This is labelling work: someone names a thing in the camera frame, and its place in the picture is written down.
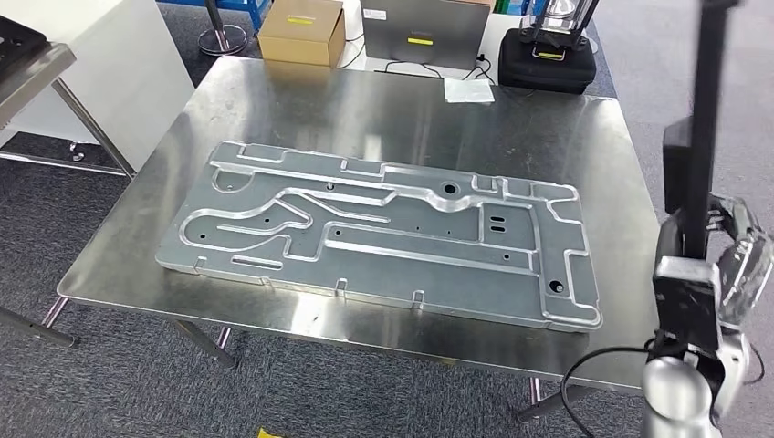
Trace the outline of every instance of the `white table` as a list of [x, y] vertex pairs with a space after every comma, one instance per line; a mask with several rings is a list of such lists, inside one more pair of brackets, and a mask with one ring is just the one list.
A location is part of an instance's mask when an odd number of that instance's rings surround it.
[[[153, 0], [8, 0], [0, 15], [72, 50], [62, 80], [135, 170], [194, 93]], [[17, 131], [97, 143], [51, 87], [0, 130], [0, 145]]]

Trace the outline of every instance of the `laptop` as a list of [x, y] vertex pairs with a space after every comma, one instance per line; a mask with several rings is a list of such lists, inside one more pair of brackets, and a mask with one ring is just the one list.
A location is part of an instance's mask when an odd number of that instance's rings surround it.
[[488, 2], [361, 0], [361, 5], [368, 57], [464, 70], [476, 66]]

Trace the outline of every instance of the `rectangular slot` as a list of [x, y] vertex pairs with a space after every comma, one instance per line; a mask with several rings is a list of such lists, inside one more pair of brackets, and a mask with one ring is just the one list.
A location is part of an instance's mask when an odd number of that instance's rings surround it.
[[231, 257], [231, 263], [250, 267], [261, 267], [264, 269], [274, 269], [275, 271], [282, 269], [282, 262], [265, 260], [262, 258], [245, 257], [243, 255], [234, 255]]

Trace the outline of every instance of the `cardboard box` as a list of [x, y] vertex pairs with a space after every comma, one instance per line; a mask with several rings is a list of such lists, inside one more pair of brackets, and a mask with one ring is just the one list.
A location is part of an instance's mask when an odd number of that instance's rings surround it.
[[344, 11], [335, 0], [275, 0], [258, 32], [263, 59], [336, 67]]

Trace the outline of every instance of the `black case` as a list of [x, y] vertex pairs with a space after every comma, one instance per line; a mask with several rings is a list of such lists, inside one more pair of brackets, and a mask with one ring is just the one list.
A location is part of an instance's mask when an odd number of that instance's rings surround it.
[[0, 78], [8, 69], [26, 62], [46, 47], [46, 36], [22, 26], [16, 21], [0, 16]]
[[519, 29], [506, 32], [500, 44], [499, 85], [582, 94], [597, 75], [590, 44], [578, 51], [568, 49], [561, 61], [534, 57], [534, 48], [535, 43], [519, 40]]

